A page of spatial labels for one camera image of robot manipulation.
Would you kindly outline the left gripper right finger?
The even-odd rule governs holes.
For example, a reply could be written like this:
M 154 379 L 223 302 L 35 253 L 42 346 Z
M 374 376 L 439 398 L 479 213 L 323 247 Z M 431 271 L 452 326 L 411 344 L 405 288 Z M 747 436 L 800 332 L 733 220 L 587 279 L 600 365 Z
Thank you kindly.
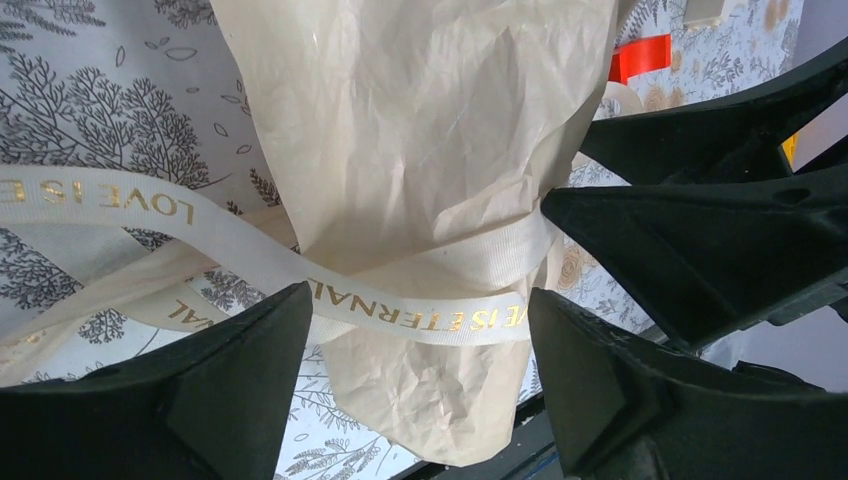
M 786 371 L 726 369 L 534 289 L 529 327 L 565 475 L 843 479 L 847 397 Z

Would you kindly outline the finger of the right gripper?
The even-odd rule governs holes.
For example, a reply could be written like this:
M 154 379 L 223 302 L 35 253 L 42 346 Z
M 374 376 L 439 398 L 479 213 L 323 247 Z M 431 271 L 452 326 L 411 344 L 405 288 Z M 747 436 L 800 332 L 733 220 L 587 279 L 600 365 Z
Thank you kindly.
M 745 183 L 791 173 L 781 145 L 847 92 L 847 42 L 732 95 L 593 122 L 581 153 L 632 185 Z
M 843 165 L 751 183 L 557 189 L 541 210 L 687 348 L 847 295 Z

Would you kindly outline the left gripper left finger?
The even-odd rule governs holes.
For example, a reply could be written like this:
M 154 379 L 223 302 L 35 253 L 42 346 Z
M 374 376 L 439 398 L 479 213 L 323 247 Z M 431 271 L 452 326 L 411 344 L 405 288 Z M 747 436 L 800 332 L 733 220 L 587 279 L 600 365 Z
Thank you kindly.
M 1 391 L 5 479 L 270 479 L 313 314 L 297 283 L 74 380 Z

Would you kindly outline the cream ribbon gold lettering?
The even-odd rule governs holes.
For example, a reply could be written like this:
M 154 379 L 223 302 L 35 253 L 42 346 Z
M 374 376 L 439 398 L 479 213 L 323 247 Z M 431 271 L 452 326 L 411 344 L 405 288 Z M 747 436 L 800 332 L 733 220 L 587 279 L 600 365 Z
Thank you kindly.
M 404 339 L 449 346 L 529 337 L 527 296 L 414 299 L 328 270 L 185 187 L 154 177 L 79 167 L 4 165 L 1 223 L 103 225 L 154 230 L 181 240 L 264 293 L 310 281 L 323 318 Z

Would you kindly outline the paper flower bouquet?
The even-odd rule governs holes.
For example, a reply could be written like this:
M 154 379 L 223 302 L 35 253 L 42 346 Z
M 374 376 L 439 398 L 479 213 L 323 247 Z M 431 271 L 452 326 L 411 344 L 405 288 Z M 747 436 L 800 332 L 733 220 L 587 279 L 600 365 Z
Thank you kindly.
M 397 296 L 528 294 L 552 281 L 563 183 L 629 1 L 209 1 L 244 84 L 279 203 L 242 216 L 343 276 Z M 107 310 L 191 333 L 224 307 L 156 250 L 86 284 L 1 346 Z

